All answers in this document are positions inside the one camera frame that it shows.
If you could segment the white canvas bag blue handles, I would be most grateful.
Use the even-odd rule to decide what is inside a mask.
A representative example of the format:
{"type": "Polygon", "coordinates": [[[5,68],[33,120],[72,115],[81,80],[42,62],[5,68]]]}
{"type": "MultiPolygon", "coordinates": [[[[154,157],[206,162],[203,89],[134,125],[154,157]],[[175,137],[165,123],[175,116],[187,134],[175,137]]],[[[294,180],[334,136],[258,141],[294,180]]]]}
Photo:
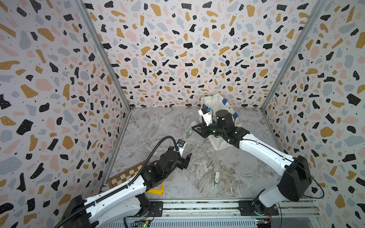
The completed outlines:
{"type": "Polygon", "coordinates": [[[201,98],[201,110],[199,115],[202,117],[205,126],[215,124],[219,130],[215,132],[209,130],[212,135],[208,136],[214,150],[220,151],[232,147],[221,136],[223,130],[231,131],[234,127],[241,127],[242,124],[238,120],[238,113],[233,109],[226,98],[220,94],[206,96],[201,98]]]}

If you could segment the green compass set case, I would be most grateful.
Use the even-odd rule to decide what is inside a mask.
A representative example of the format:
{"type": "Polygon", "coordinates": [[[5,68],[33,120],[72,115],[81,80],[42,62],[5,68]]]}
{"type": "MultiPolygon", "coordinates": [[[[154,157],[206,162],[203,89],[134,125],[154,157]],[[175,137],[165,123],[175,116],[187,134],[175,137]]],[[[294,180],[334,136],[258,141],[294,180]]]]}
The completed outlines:
{"type": "Polygon", "coordinates": [[[193,127],[197,125],[197,122],[196,121],[193,121],[191,122],[191,124],[189,125],[185,135],[186,135],[186,138],[189,138],[191,137],[192,134],[195,133],[195,131],[193,130],[193,127]]]}

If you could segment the clear compass set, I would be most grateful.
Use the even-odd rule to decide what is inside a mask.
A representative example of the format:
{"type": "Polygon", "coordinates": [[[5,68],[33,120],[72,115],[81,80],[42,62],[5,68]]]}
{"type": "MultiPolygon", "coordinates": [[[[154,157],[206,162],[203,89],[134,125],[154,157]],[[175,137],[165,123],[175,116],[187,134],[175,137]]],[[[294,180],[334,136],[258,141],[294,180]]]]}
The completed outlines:
{"type": "Polygon", "coordinates": [[[220,181],[220,172],[216,171],[214,175],[214,184],[218,184],[220,181]]]}

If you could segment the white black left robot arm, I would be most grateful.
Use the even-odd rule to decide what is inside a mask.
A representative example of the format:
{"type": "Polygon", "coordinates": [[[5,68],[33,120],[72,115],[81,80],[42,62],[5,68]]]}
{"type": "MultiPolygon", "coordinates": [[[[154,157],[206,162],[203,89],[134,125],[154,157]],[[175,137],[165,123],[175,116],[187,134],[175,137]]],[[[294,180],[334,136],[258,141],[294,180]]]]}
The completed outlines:
{"type": "Polygon", "coordinates": [[[69,203],[57,228],[100,228],[118,219],[151,215],[146,192],[159,186],[176,169],[186,169],[191,154],[182,158],[169,148],[159,160],[145,162],[141,170],[124,185],[83,199],[77,196],[69,203]]]}

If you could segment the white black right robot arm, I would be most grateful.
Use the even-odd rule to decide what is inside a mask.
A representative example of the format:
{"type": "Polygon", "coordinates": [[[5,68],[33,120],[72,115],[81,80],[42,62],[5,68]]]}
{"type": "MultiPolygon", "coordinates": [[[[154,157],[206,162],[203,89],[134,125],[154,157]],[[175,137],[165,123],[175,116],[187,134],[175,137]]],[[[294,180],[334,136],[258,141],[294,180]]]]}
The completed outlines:
{"type": "Polygon", "coordinates": [[[211,109],[199,110],[203,122],[192,129],[203,138],[215,136],[230,145],[246,151],[270,166],[280,177],[277,185],[262,190],[252,201],[250,209],[257,215],[264,215],[265,210],[284,200],[298,202],[311,185],[308,161],[303,156],[293,157],[280,152],[259,140],[248,130],[235,125],[233,115],[227,110],[216,112],[213,121],[211,109]]]}

